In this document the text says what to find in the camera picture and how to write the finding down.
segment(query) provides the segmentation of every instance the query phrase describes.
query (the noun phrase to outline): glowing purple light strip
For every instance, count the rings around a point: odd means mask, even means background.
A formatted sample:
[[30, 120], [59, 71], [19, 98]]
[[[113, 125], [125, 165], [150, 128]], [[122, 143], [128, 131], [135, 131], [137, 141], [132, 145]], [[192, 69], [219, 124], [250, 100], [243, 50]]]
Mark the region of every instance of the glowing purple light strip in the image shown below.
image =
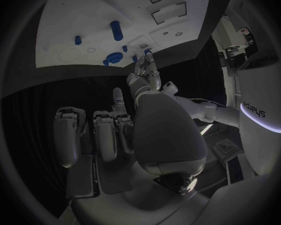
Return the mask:
[[272, 132], [275, 132], [275, 133], [279, 133], [281, 134], [281, 130], [278, 130], [278, 129], [275, 129], [275, 128], [272, 128], [270, 126], [267, 126], [267, 125], [264, 125], [263, 123], [261, 123], [260, 121], [257, 121], [254, 117], [252, 117], [250, 114], [248, 114], [245, 109], [243, 108], [243, 104], [241, 103], [240, 104], [240, 110], [251, 120], [253, 120], [255, 123], [259, 124], [260, 126], [264, 127], [265, 129], [268, 129]]

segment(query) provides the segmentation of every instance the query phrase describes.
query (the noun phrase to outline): cable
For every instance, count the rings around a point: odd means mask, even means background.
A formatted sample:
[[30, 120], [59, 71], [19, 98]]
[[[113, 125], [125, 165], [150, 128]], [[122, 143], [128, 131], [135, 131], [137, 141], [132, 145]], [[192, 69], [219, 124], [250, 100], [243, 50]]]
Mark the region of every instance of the cable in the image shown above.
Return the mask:
[[213, 35], [211, 35], [212, 37], [213, 37], [213, 39], [215, 39], [217, 42], [218, 42], [218, 44], [221, 46], [221, 48], [223, 49], [223, 50], [225, 50], [225, 48], [223, 48], [223, 45], [213, 36]]
[[216, 101], [210, 101], [210, 100], [207, 100], [207, 99], [203, 99], [203, 98], [188, 98], [188, 100], [204, 100], [204, 101], [207, 101], [207, 102], [210, 102], [210, 103], [213, 103], [213, 104], [218, 104], [218, 105], [221, 105], [221, 106], [224, 106], [224, 107], [228, 108], [228, 106], [226, 106], [226, 105], [220, 104]]
[[223, 15], [223, 18], [225, 18], [225, 19], [227, 19], [227, 20], [229, 20], [231, 22], [231, 20], [228, 17], [225, 17], [224, 15]]

